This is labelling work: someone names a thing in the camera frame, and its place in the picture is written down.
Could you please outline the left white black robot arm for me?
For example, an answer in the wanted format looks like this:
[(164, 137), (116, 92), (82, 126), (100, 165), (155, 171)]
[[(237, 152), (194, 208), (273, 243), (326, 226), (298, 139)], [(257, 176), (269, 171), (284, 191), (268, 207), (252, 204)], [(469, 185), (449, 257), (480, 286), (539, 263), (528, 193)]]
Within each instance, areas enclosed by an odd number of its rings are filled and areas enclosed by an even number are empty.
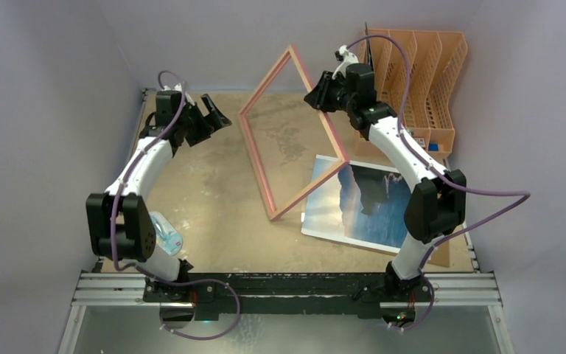
[(112, 260), (117, 271), (134, 268), (162, 283), (162, 293), (173, 302), (189, 295), (190, 264), (157, 243), (146, 201), (183, 143), (193, 147), (231, 125), (208, 94), (200, 98), (205, 112), (180, 86), (158, 91), (156, 109), (147, 116), (125, 168), (104, 192), (93, 192), (85, 200), (93, 253)]

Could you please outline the blue landscape photo print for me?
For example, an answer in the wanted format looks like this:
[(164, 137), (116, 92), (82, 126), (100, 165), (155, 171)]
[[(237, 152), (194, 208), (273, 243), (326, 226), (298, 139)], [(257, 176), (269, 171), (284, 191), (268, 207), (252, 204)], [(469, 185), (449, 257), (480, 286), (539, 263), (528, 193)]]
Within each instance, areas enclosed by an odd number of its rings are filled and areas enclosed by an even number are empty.
[(351, 161), (307, 197), (301, 233), (397, 254), (407, 229), (410, 189), (397, 169)]

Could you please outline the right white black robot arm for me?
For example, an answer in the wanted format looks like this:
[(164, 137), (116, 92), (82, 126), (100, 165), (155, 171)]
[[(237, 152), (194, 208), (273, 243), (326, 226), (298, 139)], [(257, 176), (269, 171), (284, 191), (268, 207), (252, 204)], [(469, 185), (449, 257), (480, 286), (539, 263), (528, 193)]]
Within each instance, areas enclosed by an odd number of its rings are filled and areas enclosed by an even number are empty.
[(321, 112), (346, 113), (351, 126), (388, 157), (407, 183), (410, 199), (403, 215), (407, 234), (384, 274), (386, 294), (404, 299), (422, 283), (422, 269), (434, 249), (464, 222), (465, 175), (428, 155), (401, 126), (395, 110), (377, 99), (374, 71), (368, 64), (323, 72), (304, 101)]

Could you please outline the pink wooden picture frame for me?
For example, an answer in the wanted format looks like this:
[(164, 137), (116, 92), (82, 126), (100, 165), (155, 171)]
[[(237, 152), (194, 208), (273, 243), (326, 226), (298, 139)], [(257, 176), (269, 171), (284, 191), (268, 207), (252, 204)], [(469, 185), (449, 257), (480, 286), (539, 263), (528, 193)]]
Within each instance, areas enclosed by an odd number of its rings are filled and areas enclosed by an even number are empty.
[(257, 185), (269, 221), (279, 220), (293, 207), (303, 201), (311, 192), (315, 191), (320, 186), (325, 184), (329, 179), (331, 179), (331, 177), (336, 175), (346, 165), (349, 164), (349, 155), (344, 147), (342, 139), (339, 137), (335, 126), (332, 123), (330, 116), (323, 111), (316, 111), (315, 113), (319, 118), (324, 132), (326, 133), (329, 142), (335, 152), (336, 159), (331, 167), (320, 174), (317, 179), (312, 180), (305, 187), (301, 188), (289, 201), (285, 202), (283, 206), (278, 207), (276, 205), (276, 200), (274, 198), (274, 194), (268, 181), (268, 177), (256, 144), (256, 140), (248, 121), (248, 114), (249, 111), (256, 105), (258, 99), (261, 98), (265, 90), (270, 86), (270, 84), (275, 80), (280, 71), (283, 70), (283, 68), (290, 60), (294, 63), (296, 71), (298, 72), (305, 89), (307, 91), (311, 91), (314, 86), (314, 81), (310, 78), (308, 69), (304, 64), (304, 61), (298, 55), (296, 46), (289, 44), (283, 51), (279, 59), (270, 68), (269, 72), (261, 80), (260, 84), (256, 87), (246, 104), (244, 104), (244, 106), (239, 111), (239, 123), (242, 130), (242, 135), (248, 149), (248, 155), (251, 159), (251, 165), (254, 169)]

